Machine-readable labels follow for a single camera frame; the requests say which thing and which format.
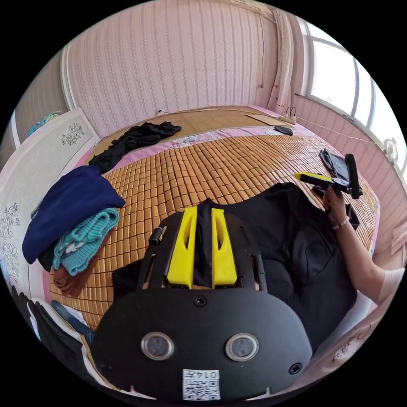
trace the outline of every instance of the teal knit sweater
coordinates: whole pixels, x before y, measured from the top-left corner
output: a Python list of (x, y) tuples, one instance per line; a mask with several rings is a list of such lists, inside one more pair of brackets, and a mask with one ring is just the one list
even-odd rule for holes
[(72, 276), (84, 271), (107, 234), (118, 222), (117, 210), (108, 208), (65, 233), (54, 248), (54, 269), (57, 270), (62, 265)]

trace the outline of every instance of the window frame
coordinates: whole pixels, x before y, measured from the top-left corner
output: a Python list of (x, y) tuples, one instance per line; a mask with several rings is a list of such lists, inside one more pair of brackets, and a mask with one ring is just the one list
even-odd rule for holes
[[(370, 105), (370, 112), (369, 112), (369, 116), (368, 116), (368, 120), (366, 125), (364, 125), (363, 123), (361, 123), (354, 115), (356, 113), (356, 109), (357, 109), (357, 102), (359, 100), (359, 92), (360, 92), (360, 82), (359, 82), (359, 68), (357, 66), (357, 60), (355, 57), (353, 57), (353, 55), (351, 55), (342, 45), (336, 44), (334, 42), (331, 42), (327, 39), (323, 39), (323, 38), (318, 38), (318, 37), (314, 37), (313, 35), (311, 35), (310, 30), (309, 30), (309, 23), (305, 20), (301, 20), (300, 24), (305, 28), (306, 33), (303, 33), (303, 37), (305, 37), (305, 41), (307, 42), (308, 45), (308, 50), (309, 50), (309, 71), (308, 71), (308, 81), (307, 81), (307, 86), (305, 88), (305, 96), (310, 99), (313, 100), (317, 103), (319, 103), (320, 105), (323, 105), (333, 111), (335, 111), (336, 113), (338, 113), (339, 115), (345, 117), (347, 120), (349, 120), (354, 126), (356, 126), (357, 128), (359, 128), (360, 131), (362, 131), (363, 133), (365, 133), (372, 141), (374, 141), (377, 146), (381, 149), (384, 150), (385, 146), (383, 144), (383, 142), (371, 131), (371, 126), (373, 123), (373, 118), (374, 118), (374, 110), (375, 110), (375, 106), (376, 106), (376, 90), (375, 90), (375, 83), (372, 77), (370, 77), (370, 81), (371, 81), (371, 105)], [(354, 95), (354, 101), (353, 101), (353, 107), (352, 107), (352, 111), (351, 114), (347, 114), (346, 112), (344, 112), (343, 110), (341, 110), (340, 108), (338, 108), (337, 106), (333, 105), (332, 103), (327, 102), (326, 100), (320, 99), (317, 96), (314, 96), (311, 94), (312, 91), (312, 85), (314, 83), (314, 75), (315, 75), (315, 51), (314, 51), (314, 43), (315, 42), (321, 42), (323, 44), (329, 45), (331, 47), (337, 48), (343, 52), (346, 52), (348, 54), (350, 54), (353, 58), (353, 63), (354, 63), (354, 68), (355, 68), (355, 95)], [(397, 172), (397, 175), (400, 178), (400, 181), (407, 193), (407, 183), (404, 180), (404, 175), (407, 171), (407, 156), (404, 159), (403, 163), (394, 163), (393, 168), (395, 169), (395, 171)]]

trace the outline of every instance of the qr code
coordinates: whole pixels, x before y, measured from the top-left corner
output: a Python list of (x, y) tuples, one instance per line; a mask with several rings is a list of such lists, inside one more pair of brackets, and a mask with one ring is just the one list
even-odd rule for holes
[(220, 400), (219, 371), (183, 371), (184, 400)]

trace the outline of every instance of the curtain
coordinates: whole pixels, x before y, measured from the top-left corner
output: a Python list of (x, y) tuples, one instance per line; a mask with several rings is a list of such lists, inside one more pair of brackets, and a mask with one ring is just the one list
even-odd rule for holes
[(260, 14), (262, 17), (268, 19), (271, 22), (274, 21), (271, 6), (254, 0), (204, 0), (212, 3), (230, 4), (231, 6), (237, 6), (252, 11), (253, 13)]
[(294, 39), (291, 23), (285, 11), (274, 8), (277, 26), (278, 65), (277, 76), (267, 109), (284, 114), (291, 109), (291, 76), (294, 65)]

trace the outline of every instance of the wardrobe door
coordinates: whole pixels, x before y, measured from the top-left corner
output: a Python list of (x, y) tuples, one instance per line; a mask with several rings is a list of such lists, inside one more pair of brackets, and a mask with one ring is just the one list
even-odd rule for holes
[(31, 213), (64, 173), (74, 157), (96, 143), (99, 137), (82, 109), (67, 112), (27, 138), (0, 173), (0, 261), (8, 284), (29, 298), (31, 287), (39, 296), (42, 274), (22, 255), (22, 242)]

